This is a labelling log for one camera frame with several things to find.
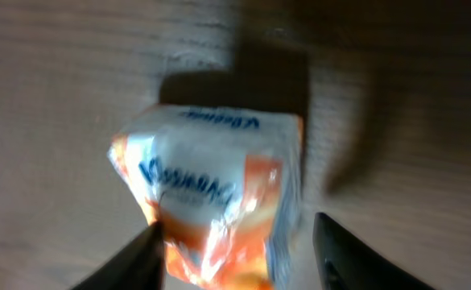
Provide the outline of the small orange snack pack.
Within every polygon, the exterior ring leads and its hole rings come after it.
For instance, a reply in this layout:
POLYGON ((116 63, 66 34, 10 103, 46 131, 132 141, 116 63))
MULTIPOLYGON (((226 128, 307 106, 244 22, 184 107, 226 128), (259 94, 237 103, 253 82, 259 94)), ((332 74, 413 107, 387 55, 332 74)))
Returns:
POLYGON ((167 272, 204 289, 285 289, 300 219, 303 121, 294 114, 156 105, 108 157, 149 223, 167 272))

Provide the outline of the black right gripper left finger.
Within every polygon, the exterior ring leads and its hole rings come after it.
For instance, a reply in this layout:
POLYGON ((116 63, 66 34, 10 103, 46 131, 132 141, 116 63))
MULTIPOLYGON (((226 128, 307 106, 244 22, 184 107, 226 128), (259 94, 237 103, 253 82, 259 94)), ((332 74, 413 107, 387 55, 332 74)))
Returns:
POLYGON ((162 290, 163 225, 155 222, 72 290, 162 290))

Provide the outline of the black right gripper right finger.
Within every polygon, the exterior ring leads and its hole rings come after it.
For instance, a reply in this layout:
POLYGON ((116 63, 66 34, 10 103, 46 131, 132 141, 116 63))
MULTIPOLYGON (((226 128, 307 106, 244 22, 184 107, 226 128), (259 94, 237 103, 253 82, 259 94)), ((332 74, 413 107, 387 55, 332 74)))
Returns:
POLYGON ((433 290, 367 246, 326 213, 317 213, 313 246, 326 290, 433 290))

